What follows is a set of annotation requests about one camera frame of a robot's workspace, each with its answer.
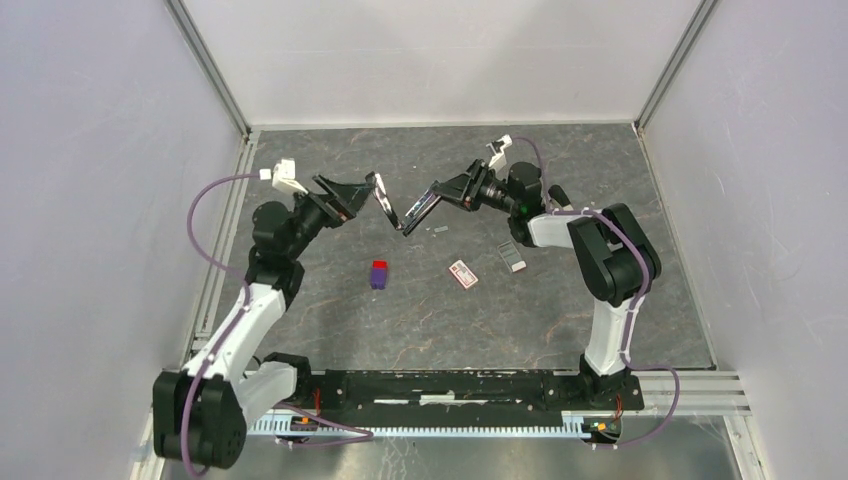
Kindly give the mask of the staple tray box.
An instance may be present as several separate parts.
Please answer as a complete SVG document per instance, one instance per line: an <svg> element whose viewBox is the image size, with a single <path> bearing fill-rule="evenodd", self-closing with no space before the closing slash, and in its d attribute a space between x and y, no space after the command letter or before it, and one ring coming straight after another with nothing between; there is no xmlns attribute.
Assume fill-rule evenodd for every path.
<svg viewBox="0 0 848 480"><path fill-rule="evenodd" d="M520 251L512 241L500 244L497 247L497 251L512 273L519 272L527 267Z"/></svg>

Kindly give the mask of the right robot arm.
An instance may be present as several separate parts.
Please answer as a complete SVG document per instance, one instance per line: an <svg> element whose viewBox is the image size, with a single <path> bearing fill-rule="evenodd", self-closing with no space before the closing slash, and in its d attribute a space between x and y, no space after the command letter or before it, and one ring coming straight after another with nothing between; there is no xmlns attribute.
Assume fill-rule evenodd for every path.
<svg viewBox="0 0 848 480"><path fill-rule="evenodd" d="M468 212L482 206L502 211L513 239L522 245L574 252L594 298L590 339L577 375L578 396L585 405L602 408L626 389L633 370L633 325L662 270L631 210L622 203L601 211L574 210L560 186L544 186L539 167L518 162L500 179L481 160L447 181L433 182L419 200L423 212L440 202Z"/></svg>

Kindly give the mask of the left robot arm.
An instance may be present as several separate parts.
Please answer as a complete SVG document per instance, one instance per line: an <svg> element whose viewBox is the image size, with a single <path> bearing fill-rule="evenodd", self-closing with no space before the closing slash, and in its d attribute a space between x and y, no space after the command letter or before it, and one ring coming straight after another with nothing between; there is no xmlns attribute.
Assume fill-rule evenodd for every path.
<svg viewBox="0 0 848 480"><path fill-rule="evenodd" d="M164 371L152 389L153 450L197 466L228 469L239 458L249 427L276 404L306 405L314 394L304 357L272 354L253 374L246 369L262 339L291 307L304 277L300 255L325 228L354 219L378 186L314 176L319 192L300 186L252 215L253 245L236 303L209 341L182 367Z"/></svg>

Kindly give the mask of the purple red block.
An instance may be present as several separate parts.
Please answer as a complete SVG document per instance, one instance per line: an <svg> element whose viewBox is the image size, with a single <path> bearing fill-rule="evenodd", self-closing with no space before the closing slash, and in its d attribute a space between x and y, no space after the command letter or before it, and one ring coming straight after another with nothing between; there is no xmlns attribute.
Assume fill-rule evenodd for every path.
<svg viewBox="0 0 848 480"><path fill-rule="evenodd" d="M383 260L372 262L369 283L374 290L383 290L388 282L388 263Z"/></svg>

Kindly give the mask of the red white staple box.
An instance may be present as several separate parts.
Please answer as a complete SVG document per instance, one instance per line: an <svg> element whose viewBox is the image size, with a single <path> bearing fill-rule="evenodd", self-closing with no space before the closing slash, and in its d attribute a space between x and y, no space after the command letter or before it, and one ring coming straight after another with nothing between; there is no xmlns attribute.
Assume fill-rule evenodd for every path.
<svg viewBox="0 0 848 480"><path fill-rule="evenodd" d="M470 289L479 282L476 274L463 260L457 260L448 267L451 276L465 290Z"/></svg>

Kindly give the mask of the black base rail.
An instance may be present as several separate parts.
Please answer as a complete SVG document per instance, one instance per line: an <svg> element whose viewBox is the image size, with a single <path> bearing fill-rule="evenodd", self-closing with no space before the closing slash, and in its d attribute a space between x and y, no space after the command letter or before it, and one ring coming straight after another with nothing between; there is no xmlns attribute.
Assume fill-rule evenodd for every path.
<svg viewBox="0 0 848 480"><path fill-rule="evenodd" d="M306 390L322 417L362 428L553 427L564 412L641 411L638 378L555 370L327 370Z"/></svg>

